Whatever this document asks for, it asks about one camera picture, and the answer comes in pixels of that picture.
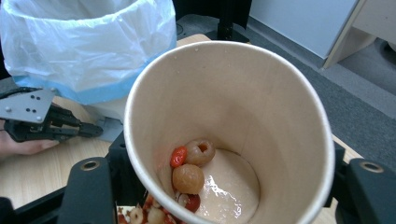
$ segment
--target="blue plastic bag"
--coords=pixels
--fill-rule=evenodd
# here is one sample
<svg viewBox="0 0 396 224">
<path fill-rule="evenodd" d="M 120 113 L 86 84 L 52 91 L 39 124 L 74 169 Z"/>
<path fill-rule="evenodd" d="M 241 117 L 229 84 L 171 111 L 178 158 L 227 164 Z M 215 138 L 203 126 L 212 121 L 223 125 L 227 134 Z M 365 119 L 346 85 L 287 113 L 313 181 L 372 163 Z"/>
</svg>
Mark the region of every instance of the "blue plastic bag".
<svg viewBox="0 0 396 224">
<path fill-rule="evenodd" d="M 54 88 L 82 105 L 126 96 L 177 42 L 171 0 L 4 0 L 0 16 L 15 82 Z"/>
</svg>

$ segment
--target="round snack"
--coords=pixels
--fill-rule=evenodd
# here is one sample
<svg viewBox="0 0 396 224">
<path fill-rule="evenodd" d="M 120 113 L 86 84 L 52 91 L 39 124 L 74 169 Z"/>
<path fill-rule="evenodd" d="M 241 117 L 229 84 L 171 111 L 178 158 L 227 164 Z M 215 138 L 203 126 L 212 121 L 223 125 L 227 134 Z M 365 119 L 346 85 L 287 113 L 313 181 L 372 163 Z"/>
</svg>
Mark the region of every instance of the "round snack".
<svg viewBox="0 0 396 224">
<path fill-rule="evenodd" d="M 172 182 L 180 193 L 198 194 L 204 186 L 205 178 L 201 168 L 184 164 L 175 168 Z"/>
<path fill-rule="evenodd" d="M 215 157 L 216 149 L 212 142 L 199 138 L 186 144 L 187 158 L 184 163 L 202 166 Z"/>
</svg>

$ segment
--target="brown ball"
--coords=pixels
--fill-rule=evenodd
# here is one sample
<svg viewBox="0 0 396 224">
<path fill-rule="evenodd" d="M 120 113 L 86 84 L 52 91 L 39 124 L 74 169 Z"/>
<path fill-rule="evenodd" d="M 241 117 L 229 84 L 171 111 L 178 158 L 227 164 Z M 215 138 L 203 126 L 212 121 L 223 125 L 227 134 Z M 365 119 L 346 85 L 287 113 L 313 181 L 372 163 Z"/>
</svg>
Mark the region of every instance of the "brown ball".
<svg viewBox="0 0 396 224">
<path fill-rule="evenodd" d="M 180 193 L 198 194 L 204 186 L 205 177 L 198 166 L 184 164 L 174 169 L 172 181 Z"/>
</svg>

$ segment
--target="gray carpet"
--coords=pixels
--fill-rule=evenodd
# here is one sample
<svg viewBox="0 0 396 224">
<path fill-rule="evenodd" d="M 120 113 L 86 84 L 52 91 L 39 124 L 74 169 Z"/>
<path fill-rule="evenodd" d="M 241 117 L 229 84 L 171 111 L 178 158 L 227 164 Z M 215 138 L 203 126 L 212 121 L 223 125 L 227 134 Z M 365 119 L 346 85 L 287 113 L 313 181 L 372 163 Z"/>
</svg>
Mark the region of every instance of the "gray carpet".
<svg viewBox="0 0 396 224">
<path fill-rule="evenodd" d="M 341 62 L 333 69 L 321 70 L 320 66 L 323 64 L 321 59 L 312 56 L 310 52 L 288 40 L 281 43 L 283 44 L 281 48 L 279 43 L 275 44 L 281 39 L 279 36 L 275 34 L 275 37 L 271 35 L 267 38 L 267 36 L 264 37 L 263 34 L 259 34 L 257 30 L 253 31 L 251 27 L 254 24 L 251 25 L 251 23 L 254 22 L 249 21 L 250 25 L 246 30 L 238 26 L 235 26 L 234 29 L 249 38 L 251 44 L 279 54 L 300 69 L 311 82 L 324 104 L 334 135 L 354 148 L 364 158 L 381 162 L 396 171 L 396 119 L 391 117 L 396 110 L 393 110 L 392 105 L 387 105 L 387 102 L 381 105 L 372 99 L 373 104 L 379 104 L 383 107 L 378 109 L 380 106 L 373 106 L 370 99 L 367 103 L 365 99 L 359 98 L 358 91 L 352 90 L 352 93 L 348 91 L 347 82 L 343 82 L 343 86 L 332 80 L 333 76 L 338 76 L 338 79 L 336 79 L 340 80 L 339 78 L 343 73 L 358 73 L 359 65 L 353 66 L 348 62 Z M 205 34 L 216 30 L 217 23 L 218 20 L 208 17 L 193 15 L 183 17 L 177 21 L 177 38 L 181 39 L 189 35 Z M 370 52 L 364 51 L 363 54 L 370 55 Z M 389 99 L 385 100 L 393 101 L 394 98 L 390 94 Z"/>
</svg>

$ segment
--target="white plastic bag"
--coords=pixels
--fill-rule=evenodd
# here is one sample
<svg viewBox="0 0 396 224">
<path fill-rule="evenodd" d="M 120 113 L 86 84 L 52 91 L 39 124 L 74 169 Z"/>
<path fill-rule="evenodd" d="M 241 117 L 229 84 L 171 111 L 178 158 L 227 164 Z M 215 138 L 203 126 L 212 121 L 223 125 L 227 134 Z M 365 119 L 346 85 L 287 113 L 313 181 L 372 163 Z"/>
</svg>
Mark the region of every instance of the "white plastic bag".
<svg viewBox="0 0 396 224">
<path fill-rule="evenodd" d="M 0 13 L 16 83 L 54 88 L 83 105 L 127 95 L 177 41 L 171 0 L 4 0 Z"/>
</svg>

